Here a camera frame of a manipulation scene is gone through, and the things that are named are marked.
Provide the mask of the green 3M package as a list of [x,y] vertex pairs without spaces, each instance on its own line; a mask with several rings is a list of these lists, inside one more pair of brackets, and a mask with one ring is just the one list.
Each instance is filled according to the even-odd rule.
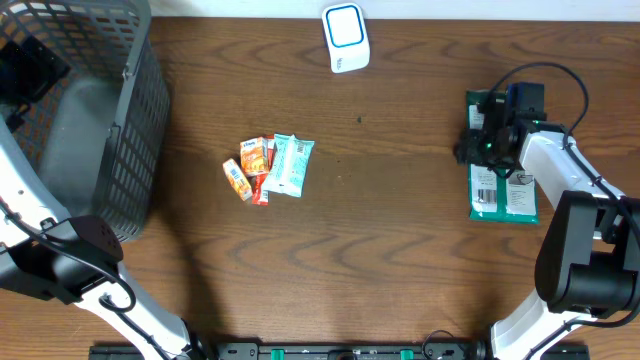
[[523,170],[506,178],[507,170],[467,166],[469,218],[475,221],[538,224],[534,177]]

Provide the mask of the white toilet wipes pack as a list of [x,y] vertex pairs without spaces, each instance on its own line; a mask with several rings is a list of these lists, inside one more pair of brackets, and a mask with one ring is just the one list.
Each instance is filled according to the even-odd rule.
[[273,164],[264,182],[264,189],[300,198],[315,142],[283,134],[275,134],[274,141]]

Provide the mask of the red snack packet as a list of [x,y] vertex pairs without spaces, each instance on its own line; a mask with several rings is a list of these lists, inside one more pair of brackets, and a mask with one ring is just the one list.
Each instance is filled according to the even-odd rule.
[[[272,167],[274,158],[275,141],[274,135],[266,136],[267,142],[267,159],[269,167]],[[269,203],[268,191],[264,189],[264,182],[267,179],[268,174],[260,174],[254,178],[254,192],[252,196],[252,204],[259,206],[267,206]]]

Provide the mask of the orange white tissue pack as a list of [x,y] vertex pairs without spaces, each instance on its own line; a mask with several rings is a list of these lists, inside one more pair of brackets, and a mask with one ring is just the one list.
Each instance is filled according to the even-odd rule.
[[240,160],[247,176],[266,174],[269,171],[268,141],[264,137],[257,137],[241,142]]

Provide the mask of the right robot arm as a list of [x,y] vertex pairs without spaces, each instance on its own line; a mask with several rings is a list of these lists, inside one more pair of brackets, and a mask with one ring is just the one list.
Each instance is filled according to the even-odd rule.
[[548,121],[544,87],[470,91],[456,160],[494,181],[475,191],[498,210],[500,188],[539,186],[554,215],[531,294],[471,347],[472,359],[539,359],[580,327],[617,328],[639,315],[639,202],[608,183],[569,129]]

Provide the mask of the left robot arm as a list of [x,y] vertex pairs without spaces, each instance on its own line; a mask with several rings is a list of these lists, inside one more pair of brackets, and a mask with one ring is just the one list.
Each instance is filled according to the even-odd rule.
[[91,312],[146,359],[204,359],[124,264],[168,120],[145,45],[28,34],[1,49],[1,285]]

